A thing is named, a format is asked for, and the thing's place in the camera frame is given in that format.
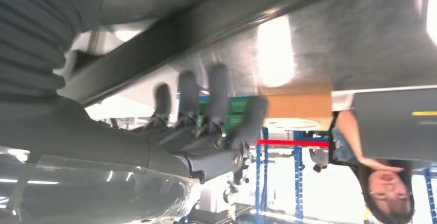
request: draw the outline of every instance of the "ceiling light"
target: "ceiling light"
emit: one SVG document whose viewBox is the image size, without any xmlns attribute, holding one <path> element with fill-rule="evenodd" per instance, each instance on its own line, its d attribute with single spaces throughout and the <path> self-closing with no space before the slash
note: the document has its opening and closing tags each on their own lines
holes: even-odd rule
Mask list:
<svg viewBox="0 0 437 224">
<path fill-rule="evenodd" d="M 290 24 L 284 15 L 258 27 L 258 70 L 266 87 L 279 87 L 295 75 Z"/>
</svg>

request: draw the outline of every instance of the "woman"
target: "woman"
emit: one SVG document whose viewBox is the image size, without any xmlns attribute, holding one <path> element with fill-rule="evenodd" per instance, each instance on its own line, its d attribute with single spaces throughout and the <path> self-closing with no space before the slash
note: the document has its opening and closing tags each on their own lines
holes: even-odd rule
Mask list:
<svg viewBox="0 0 437 224">
<path fill-rule="evenodd" d="M 408 223 L 414 213 L 412 163 L 363 157 L 357 119 L 351 111 L 340 112 L 332 136 L 334 157 L 354 171 L 373 216 L 385 224 Z"/>
</svg>

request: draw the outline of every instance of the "metal beam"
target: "metal beam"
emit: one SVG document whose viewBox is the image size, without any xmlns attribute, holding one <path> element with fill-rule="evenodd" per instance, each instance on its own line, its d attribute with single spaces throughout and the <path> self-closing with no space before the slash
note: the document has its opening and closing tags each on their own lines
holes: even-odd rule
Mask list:
<svg viewBox="0 0 437 224">
<path fill-rule="evenodd" d="M 84 106 L 110 96 L 181 54 L 320 0 L 203 0 L 157 23 L 71 79 L 59 94 Z"/>
</svg>

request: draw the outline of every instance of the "gray panel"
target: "gray panel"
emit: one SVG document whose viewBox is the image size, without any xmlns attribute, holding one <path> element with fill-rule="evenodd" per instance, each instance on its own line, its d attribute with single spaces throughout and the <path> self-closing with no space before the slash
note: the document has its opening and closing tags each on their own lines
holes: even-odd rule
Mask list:
<svg viewBox="0 0 437 224">
<path fill-rule="evenodd" d="M 204 0 L 166 19 L 85 69 L 60 91 L 96 102 L 182 53 L 320 0 Z"/>
<path fill-rule="evenodd" d="M 437 90 L 355 95 L 363 155 L 372 158 L 437 161 Z"/>
</svg>

